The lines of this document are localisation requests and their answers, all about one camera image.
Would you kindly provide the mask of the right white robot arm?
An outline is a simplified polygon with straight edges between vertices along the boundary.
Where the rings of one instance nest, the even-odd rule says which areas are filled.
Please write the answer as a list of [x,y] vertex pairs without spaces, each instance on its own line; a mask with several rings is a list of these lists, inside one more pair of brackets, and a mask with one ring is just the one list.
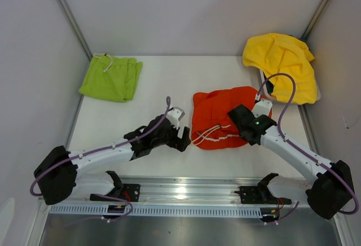
[[270,107],[262,107],[258,102],[252,110],[239,105],[228,112],[228,117],[236,126],[242,140],[252,145],[263,146],[280,156],[294,167],[303,179],[285,178],[279,174],[269,174],[269,181],[259,186],[258,198],[270,203],[277,197],[284,197],[309,207],[324,219],[331,219],[353,199],[359,210],[359,201],[354,192],[351,170],[345,162],[331,162],[293,141],[284,134],[279,125],[265,114]]

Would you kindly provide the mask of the lime green shorts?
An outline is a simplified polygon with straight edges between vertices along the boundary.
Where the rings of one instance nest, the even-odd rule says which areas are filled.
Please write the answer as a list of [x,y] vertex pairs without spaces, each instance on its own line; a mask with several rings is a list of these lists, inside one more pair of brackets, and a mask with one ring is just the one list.
[[136,58],[117,58],[94,53],[78,92],[110,102],[133,100],[143,63]]

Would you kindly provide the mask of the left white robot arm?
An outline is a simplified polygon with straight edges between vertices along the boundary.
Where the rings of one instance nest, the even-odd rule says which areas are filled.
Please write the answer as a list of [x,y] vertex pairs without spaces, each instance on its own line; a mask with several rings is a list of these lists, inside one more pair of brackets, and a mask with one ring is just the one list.
[[190,129],[179,127],[160,116],[122,139],[88,151],[67,151],[64,146],[51,150],[34,171],[35,183],[47,205],[70,199],[91,201],[132,201],[131,192],[112,168],[147,156],[159,146],[184,152],[190,145]]

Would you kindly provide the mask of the orange shorts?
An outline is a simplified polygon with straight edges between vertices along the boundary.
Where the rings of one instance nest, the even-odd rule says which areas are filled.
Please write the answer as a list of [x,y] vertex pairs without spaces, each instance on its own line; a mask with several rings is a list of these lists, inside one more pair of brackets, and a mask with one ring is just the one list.
[[227,113],[239,105],[253,109],[257,90],[251,86],[193,95],[191,140],[202,150],[239,148],[248,144]]

